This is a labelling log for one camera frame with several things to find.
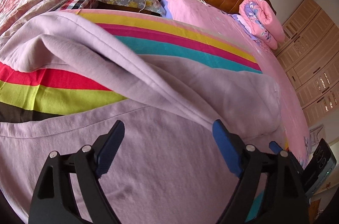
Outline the pink bed sheet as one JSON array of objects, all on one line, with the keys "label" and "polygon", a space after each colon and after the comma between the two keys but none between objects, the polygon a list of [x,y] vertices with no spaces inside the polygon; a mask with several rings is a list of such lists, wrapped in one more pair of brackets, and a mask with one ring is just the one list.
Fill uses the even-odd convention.
[{"label": "pink bed sheet", "polygon": [[280,87],[282,124],[290,151],[305,167],[311,150],[306,119],[294,87],[270,48],[251,35],[238,14],[226,13],[202,0],[160,0],[164,17],[184,22],[221,35],[228,41],[247,48],[261,71]]}]

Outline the rainbow striped blanket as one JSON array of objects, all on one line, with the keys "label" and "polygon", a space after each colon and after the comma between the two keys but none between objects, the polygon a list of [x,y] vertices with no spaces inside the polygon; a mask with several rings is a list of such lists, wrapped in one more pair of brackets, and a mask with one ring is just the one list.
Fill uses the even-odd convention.
[{"label": "rainbow striped blanket", "polygon": [[57,49],[70,57],[65,63],[47,47],[29,40],[60,33],[79,40],[86,33],[86,47],[110,60],[113,49],[135,56],[174,56],[210,68],[260,73],[254,57],[228,39],[202,29],[160,17],[106,10],[57,11],[27,16],[1,34],[1,120],[41,121],[81,113],[124,99],[122,91],[90,77],[102,68],[86,51]]}]

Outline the folded pink floral quilt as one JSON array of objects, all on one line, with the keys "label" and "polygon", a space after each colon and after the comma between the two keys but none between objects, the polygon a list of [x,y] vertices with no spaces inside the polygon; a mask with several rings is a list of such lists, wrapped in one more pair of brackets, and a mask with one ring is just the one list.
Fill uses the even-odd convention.
[{"label": "folded pink floral quilt", "polygon": [[243,0],[238,12],[246,30],[270,49],[276,50],[284,41],[283,27],[265,0]]}]

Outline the lilac sweatpants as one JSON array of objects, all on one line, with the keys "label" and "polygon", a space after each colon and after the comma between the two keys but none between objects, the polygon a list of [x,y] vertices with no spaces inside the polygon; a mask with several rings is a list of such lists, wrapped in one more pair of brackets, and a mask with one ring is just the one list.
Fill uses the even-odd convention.
[{"label": "lilac sweatpants", "polygon": [[102,188],[123,223],[215,223],[236,186],[212,135],[225,126],[245,142],[267,151],[286,140],[280,91],[267,75],[210,68],[174,56],[135,56],[117,49],[105,60],[79,40],[60,33],[40,35],[51,54],[86,51],[101,72],[90,77],[122,91],[123,101],[42,121],[1,122],[1,191],[18,216],[28,221],[33,191],[53,150],[78,151],[107,133],[117,120],[125,137]]}]

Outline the beige wooden wardrobe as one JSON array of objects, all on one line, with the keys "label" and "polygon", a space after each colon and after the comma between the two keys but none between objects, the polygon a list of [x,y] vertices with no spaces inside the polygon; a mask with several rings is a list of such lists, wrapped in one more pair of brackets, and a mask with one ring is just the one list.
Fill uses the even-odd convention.
[{"label": "beige wooden wardrobe", "polygon": [[312,126],[338,109],[338,26],[314,0],[303,0],[283,30],[274,54]]}]

